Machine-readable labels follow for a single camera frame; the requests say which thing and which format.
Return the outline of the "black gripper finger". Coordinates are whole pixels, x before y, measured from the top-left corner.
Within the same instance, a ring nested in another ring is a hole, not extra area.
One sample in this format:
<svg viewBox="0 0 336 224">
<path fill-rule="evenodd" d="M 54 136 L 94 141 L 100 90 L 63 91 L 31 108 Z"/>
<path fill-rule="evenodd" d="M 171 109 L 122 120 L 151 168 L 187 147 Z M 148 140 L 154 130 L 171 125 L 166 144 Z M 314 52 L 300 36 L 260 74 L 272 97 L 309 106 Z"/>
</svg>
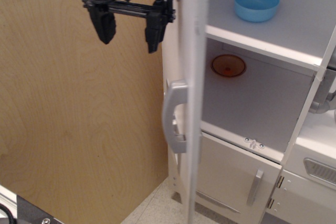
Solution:
<svg viewBox="0 0 336 224">
<path fill-rule="evenodd" d="M 107 5 L 89 5 L 88 11 L 99 39 L 107 45 L 116 34 L 114 14 Z"/>
<path fill-rule="evenodd" d="M 146 16 L 145 39 L 150 54 L 156 52 L 163 41 L 166 25 L 167 17 L 159 12 L 150 12 Z"/>
</svg>

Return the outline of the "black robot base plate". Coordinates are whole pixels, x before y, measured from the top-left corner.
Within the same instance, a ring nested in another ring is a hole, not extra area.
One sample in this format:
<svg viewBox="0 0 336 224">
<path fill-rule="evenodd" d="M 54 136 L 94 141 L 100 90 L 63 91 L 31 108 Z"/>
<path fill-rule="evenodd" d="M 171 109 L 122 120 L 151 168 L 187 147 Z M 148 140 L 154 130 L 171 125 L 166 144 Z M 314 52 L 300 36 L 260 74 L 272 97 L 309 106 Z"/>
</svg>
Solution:
<svg viewBox="0 0 336 224">
<path fill-rule="evenodd" d="M 1 185 L 1 223 L 62 223 Z"/>
</svg>

